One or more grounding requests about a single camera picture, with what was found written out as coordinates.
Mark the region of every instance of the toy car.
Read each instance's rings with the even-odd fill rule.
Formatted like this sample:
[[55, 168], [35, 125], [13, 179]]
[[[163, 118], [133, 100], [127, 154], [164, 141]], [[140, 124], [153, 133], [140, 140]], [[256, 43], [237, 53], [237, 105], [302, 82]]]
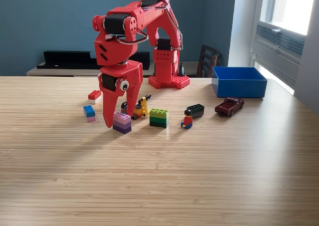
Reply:
[[241, 98], [225, 98], [224, 102], [215, 107], [220, 115], [232, 116], [239, 108], [243, 108], [244, 100]]

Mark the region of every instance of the white wall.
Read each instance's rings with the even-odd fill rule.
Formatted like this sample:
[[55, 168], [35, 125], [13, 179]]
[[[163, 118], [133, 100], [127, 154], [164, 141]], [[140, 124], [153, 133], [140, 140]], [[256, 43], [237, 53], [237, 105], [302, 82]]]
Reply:
[[314, 0], [311, 20], [298, 72], [295, 96], [319, 114], [319, 0]]
[[228, 66], [249, 66], [257, 0], [235, 0]]

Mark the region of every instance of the black object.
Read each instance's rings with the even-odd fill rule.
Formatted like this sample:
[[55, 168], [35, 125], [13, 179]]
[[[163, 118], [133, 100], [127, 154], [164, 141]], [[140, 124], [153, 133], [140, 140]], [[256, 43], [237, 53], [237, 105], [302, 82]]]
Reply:
[[143, 0], [141, 7], [147, 7], [159, 3], [161, 0]]
[[[146, 95], [146, 96], [145, 96], [146, 101], [148, 101], [149, 99], [151, 99], [151, 97], [152, 97], [152, 95]], [[140, 99], [140, 100], [138, 101], [138, 104], [139, 104], [139, 105], [142, 104], [142, 99]]]
[[185, 110], [184, 111], [184, 115], [186, 115], [186, 116], [191, 116], [191, 111], [190, 110]]
[[147, 51], [136, 52], [134, 55], [130, 56], [129, 60], [142, 63], [143, 70], [148, 70], [150, 68], [150, 53]]
[[37, 69], [97, 69], [101, 68], [95, 58], [91, 58], [90, 51], [56, 51], [43, 52], [45, 64]]
[[102, 84], [105, 88], [115, 91], [115, 83], [118, 80], [118, 78], [107, 75], [107, 74], [102, 74]]
[[158, 39], [158, 50], [170, 50], [171, 44], [169, 38]]
[[178, 69], [178, 74], [177, 75], [178, 76], [186, 76], [184, 74], [184, 67], [183, 67], [183, 63], [182, 62], [179, 63], [179, 69]]
[[155, 63], [154, 63], [154, 73], [153, 73], [153, 76], [155, 76], [155, 72], [156, 72], [156, 65], [155, 65]]
[[204, 114], [205, 107], [201, 104], [188, 106], [187, 110], [191, 111], [191, 116], [193, 119], [196, 119]]
[[109, 34], [125, 35], [123, 22], [130, 14], [110, 14], [104, 19], [104, 29]]

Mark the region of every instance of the chair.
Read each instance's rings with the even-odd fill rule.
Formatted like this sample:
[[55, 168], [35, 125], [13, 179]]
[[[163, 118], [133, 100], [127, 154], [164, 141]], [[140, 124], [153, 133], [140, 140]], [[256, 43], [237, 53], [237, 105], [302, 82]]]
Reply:
[[221, 61], [220, 58], [221, 53], [218, 50], [208, 45], [202, 45], [196, 77], [202, 78], [204, 71], [204, 78], [211, 78], [213, 76], [213, 67]]

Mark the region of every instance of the blue plastic bin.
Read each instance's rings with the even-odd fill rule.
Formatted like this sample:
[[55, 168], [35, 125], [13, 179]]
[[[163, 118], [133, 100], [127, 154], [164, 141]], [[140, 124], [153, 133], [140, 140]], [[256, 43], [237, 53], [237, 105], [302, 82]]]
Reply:
[[267, 79], [254, 67], [214, 67], [217, 97], [263, 98]]

